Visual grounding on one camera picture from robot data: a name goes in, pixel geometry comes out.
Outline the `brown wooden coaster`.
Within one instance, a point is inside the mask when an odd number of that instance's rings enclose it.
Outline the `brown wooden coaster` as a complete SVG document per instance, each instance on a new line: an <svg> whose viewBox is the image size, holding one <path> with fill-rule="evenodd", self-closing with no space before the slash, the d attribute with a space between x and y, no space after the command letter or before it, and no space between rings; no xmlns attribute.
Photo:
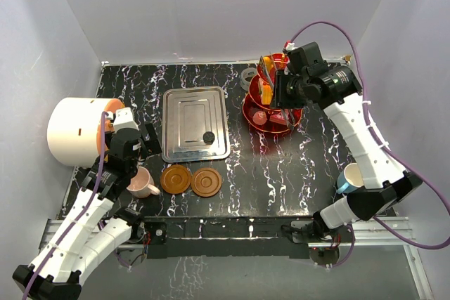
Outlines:
<svg viewBox="0 0 450 300"><path fill-rule="evenodd" d="M191 184L191 171L184 166L175 164L167 167L160 177L162 189L169 194L184 193Z"/></svg>
<svg viewBox="0 0 450 300"><path fill-rule="evenodd" d="M191 188L200 197L212 197L216 195L221 185L222 177L213 168L201 168L192 176Z"/></svg>

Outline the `pink ceramic cup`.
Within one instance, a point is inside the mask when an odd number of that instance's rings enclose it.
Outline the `pink ceramic cup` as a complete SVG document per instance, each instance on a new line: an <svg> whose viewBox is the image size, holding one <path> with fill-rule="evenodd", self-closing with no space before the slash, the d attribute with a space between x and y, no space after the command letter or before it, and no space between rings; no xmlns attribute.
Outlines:
<svg viewBox="0 0 450 300"><path fill-rule="evenodd" d="M138 167L138 171L131 179L127 191L136 198L147 198L151 195L159 195L160 189L155 186L153 177L145 167Z"/></svg>

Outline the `yellow orange cake piece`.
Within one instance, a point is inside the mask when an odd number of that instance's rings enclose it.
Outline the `yellow orange cake piece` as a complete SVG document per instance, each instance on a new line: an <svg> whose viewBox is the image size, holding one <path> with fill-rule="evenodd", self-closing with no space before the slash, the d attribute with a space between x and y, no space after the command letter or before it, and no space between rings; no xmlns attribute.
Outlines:
<svg viewBox="0 0 450 300"><path fill-rule="evenodd" d="M263 105L270 105L273 91L269 84L262 82L260 85L260 96Z"/></svg>

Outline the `orange fish shaped pastry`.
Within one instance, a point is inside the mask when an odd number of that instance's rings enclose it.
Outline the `orange fish shaped pastry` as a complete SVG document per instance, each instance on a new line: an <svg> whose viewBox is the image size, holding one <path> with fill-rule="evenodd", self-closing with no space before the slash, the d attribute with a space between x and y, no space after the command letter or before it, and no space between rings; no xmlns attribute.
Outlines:
<svg viewBox="0 0 450 300"><path fill-rule="evenodd" d="M273 60L271 59L270 56L264 56L263 57L263 61L264 61L264 66L267 70L268 73L272 73L273 70L275 69L275 65Z"/></svg>

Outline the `red white strawberry cake slice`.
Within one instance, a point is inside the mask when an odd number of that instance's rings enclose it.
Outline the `red white strawberry cake slice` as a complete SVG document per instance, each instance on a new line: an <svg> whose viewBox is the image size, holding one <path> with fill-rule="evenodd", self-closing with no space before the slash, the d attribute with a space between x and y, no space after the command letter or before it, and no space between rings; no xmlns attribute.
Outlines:
<svg viewBox="0 0 450 300"><path fill-rule="evenodd" d="M270 116L269 121L274 124L287 125L286 118L279 112Z"/></svg>

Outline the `silver metal serving tongs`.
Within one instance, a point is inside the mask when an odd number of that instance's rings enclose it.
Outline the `silver metal serving tongs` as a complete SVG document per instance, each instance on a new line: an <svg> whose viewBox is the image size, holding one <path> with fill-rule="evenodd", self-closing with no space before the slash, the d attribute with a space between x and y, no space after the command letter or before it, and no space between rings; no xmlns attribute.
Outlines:
<svg viewBox="0 0 450 300"><path fill-rule="evenodd" d="M292 111L276 109L276 108L272 108L272 106L271 106L271 104L273 103L273 100L274 100L274 84L275 84L276 71L285 69L285 66L287 65L287 62L288 62L288 57L284 53L269 54L268 56L270 56L271 59L273 60L275 69L273 70L272 73L268 73L264 66L263 56L260 57L259 64L257 66L257 71L258 71L259 77L261 78L261 81L259 82L259 97L260 97L259 100L261 101L260 85L262 82L265 82L265 83L269 84L270 87L272 88L273 95L272 95L272 100L271 100L270 105L263 105L263 104L262 105L264 107L270 108L272 114L278 114L280 112L286 118L287 125L285 127L292 131L295 126L295 119L294 119L294 115L293 115Z"/></svg>

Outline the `dark chocolate cookie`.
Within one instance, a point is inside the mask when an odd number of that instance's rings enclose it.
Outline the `dark chocolate cookie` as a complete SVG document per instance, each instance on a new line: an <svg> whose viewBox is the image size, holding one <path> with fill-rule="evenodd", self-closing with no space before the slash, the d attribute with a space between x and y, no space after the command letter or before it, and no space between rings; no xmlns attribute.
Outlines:
<svg viewBox="0 0 450 300"><path fill-rule="evenodd" d="M206 144L213 144L215 141L215 134L212 131L206 131L202 135L202 139Z"/></svg>

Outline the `red three-tier cake stand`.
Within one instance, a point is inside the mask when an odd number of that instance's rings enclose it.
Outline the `red three-tier cake stand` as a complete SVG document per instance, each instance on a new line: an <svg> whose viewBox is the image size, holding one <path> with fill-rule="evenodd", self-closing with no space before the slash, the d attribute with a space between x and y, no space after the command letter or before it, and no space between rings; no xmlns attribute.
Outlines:
<svg viewBox="0 0 450 300"><path fill-rule="evenodd" d="M279 133L287 133L290 132L288 128L286 128L283 125L274 124L269 121L270 116L272 115L271 109L264 107L261 104L261 101L259 100L259 82L261 81L261 78L259 77L259 74L257 74L251 81L250 87L248 91L246 91L246 95L243 101L243 115L250 124L251 127L255 128L258 131L264 132L264 133L272 133L272 134L279 134ZM252 117L256 113L256 111L264 111L266 113L267 121L263 125L257 125L253 122ZM294 115L295 119L295 126L294 128L300 123L300 120L302 118L302 110L301 109L287 109L291 110L292 114Z"/></svg>

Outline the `pink roll cake top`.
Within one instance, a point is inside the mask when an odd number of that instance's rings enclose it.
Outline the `pink roll cake top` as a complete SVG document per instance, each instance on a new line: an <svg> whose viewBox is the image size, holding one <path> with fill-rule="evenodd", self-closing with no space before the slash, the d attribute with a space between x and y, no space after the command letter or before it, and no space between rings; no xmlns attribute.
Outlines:
<svg viewBox="0 0 450 300"><path fill-rule="evenodd" d="M267 121L266 113L264 111L256 111L256 113L253 115L252 120L257 125L263 125Z"/></svg>

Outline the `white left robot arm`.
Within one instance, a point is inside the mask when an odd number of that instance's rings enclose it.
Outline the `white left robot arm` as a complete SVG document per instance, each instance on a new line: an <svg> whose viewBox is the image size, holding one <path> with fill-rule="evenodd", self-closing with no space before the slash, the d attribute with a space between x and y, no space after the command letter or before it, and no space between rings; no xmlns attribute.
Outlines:
<svg viewBox="0 0 450 300"><path fill-rule="evenodd" d="M142 217L127 207L94 230L137 175L139 163L161 152L152 123L101 132L101 153L70 212L39 255L13 273L24 299L77 299L88 276L110 253L126 241L143 239Z"/></svg>

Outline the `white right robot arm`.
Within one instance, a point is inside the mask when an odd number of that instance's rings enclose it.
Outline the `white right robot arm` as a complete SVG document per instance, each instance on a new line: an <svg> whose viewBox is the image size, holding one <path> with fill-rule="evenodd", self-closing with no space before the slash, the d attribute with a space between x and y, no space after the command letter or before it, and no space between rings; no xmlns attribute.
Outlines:
<svg viewBox="0 0 450 300"><path fill-rule="evenodd" d="M284 53L288 63L275 71L271 106L285 110L317 104L340 132L363 181L356 191L315 212L313 221L303 227L304 232L327 242L339 227L371 219L402 201L422 181L387 153L387 143L364 114L368 101L349 67L329 67L315 42L300 47L288 43Z"/></svg>

